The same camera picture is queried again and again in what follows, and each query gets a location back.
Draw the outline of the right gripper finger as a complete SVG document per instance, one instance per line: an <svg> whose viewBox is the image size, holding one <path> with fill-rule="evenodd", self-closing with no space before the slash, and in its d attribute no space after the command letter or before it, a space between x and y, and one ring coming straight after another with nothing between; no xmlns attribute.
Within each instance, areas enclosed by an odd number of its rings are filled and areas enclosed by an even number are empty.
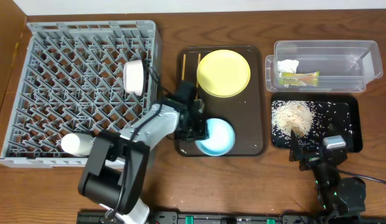
<svg viewBox="0 0 386 224"><path fill-rule="evenodd" d="M295 132L291 130L289 161L290 162L300 161L302 157L303 157L303 151L299 145Z"/></svg>
<svg viewBox="0 0 386 224"><path fill-rule="evenodd" d="M344 128L340 123L329 123L328 124L328 136L342 136L344 133Z"/></svg>

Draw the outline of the light blue bowl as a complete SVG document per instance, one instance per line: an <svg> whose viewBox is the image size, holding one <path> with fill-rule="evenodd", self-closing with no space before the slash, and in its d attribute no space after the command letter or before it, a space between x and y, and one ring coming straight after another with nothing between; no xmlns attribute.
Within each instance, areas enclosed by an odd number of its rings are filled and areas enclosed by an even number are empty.
<svg viewBox="0 0 386 224"><path fill-rule="evenodd" d="M208 138L197 140L197 148L208 156L222 156L228 153L235 144L235 131L223 119L210 118L206 121Z"/></svg>

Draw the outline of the pile of rice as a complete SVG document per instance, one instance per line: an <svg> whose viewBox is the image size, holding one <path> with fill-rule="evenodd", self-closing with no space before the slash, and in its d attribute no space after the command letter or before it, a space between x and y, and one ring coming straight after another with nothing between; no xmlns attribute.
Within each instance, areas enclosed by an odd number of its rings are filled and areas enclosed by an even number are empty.
<svg viewBox="0 0 386 224"><path fill-rule="evenodd" d="M314 123L315 113L306 101L274 101L271 104L271 124L282 136L306 137Z"/></svg>

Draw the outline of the green snack wrapper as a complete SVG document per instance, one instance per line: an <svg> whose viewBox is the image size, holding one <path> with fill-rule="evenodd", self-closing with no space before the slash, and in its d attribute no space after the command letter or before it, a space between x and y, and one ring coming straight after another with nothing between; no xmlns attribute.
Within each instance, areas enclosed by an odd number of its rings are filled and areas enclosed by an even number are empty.
<svg viewBox="0 0 386 224"><path fill-rule="evenodd" d="M319 72L313 73L288 73L283 72L278 78L278 83L284 87L289 86L317 86Z"/></svg>

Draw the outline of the yellow round plate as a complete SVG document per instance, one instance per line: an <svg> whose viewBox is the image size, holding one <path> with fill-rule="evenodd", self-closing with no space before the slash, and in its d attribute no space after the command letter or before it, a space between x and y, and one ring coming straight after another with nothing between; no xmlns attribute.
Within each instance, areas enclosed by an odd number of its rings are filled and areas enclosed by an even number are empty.
<svg viewBox="0 0 386 224"><path fill-rule="evenodd" d="M199 86L212 96L236 96L248 86L250 78L248 61L233 50L215 50L200 61Z"/></svg>

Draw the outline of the wooden chopstick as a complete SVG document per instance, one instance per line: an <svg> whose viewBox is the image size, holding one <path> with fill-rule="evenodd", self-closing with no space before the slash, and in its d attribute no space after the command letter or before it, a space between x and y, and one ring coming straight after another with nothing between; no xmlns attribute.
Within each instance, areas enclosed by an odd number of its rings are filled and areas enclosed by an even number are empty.
<svg viewBox="0 0 386 224"><path fill-rule="evenodd" d="M182 58L182 73L181 73L181 80L185 80L185 71L186 71L186 54L183 55Z"/></svg>
<svg viewBox="0 0 386 224"><path fill-rule="evenodd" d="M199 53L198 57L197 57L196 85L195 85L195 87L197 88L197 93L195 96L196 100L199 99L199 65L200 65L200 61L201 61L201 53Z"/></svg>

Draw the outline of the white tissue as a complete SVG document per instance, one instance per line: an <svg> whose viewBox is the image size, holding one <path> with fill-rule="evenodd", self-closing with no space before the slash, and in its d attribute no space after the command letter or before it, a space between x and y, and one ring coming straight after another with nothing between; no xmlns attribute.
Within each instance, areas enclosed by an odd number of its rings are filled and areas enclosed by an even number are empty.
<svg viewBox="0 0 386 224"><path fill-rule="evenodd" d="M278 61L278 72L279 73L296 73L297 67L299 65L298 60L282 60Z"/></svg>

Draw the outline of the pink white bowl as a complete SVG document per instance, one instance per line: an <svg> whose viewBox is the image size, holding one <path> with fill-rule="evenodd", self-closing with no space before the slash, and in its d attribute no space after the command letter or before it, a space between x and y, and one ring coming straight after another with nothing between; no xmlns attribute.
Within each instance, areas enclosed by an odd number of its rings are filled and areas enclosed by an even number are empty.
<svg viewBox="0 0 386 224"><path fill-rule="evenodd" d="M141 60L126 62L123 68L125 92L141 96L144 86L144 68Z"/></svg>

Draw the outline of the white plastic cup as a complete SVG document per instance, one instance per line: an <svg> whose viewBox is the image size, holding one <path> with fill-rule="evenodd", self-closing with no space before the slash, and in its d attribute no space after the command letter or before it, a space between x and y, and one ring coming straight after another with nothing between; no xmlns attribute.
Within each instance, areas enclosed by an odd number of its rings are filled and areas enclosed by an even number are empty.
<svg viewBox="0 0 386 224"><path fill-rule="evenodd" d="M78 157L89 156L94 142L94 137L83 133L69 133L61 140L61 148L66 153Z"/></svg>

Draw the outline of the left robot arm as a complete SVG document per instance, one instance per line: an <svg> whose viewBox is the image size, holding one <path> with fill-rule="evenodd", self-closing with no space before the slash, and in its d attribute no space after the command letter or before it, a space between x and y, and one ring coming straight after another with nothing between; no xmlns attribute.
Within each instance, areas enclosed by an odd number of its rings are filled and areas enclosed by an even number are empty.
<svg viewBox="0 0 386 224"><path fill-rule="evenodd" d="M130 128L101 131L93 141L78 184L80 195L105 207L101 223L145 223L149 208L140 198L152 149L167 135L177 141L208 137L204 103L194 83L181 82Z"/></svg>

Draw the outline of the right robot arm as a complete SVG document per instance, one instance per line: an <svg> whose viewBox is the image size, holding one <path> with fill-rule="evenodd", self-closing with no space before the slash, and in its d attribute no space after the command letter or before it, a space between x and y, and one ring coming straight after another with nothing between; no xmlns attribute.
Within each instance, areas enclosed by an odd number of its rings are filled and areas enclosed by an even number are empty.
<svg viewBox="0 0 386 224"><path fill-rule="evenodd" d="M323 207L318 223L362 223L365 182L356 176L342 178L337 168L347 159L349 140L332 124L327 127L327 134L315 151L305 151L291 131L289 161L298 161L301 171L311 170L314 174L318 200Z"/></svg>

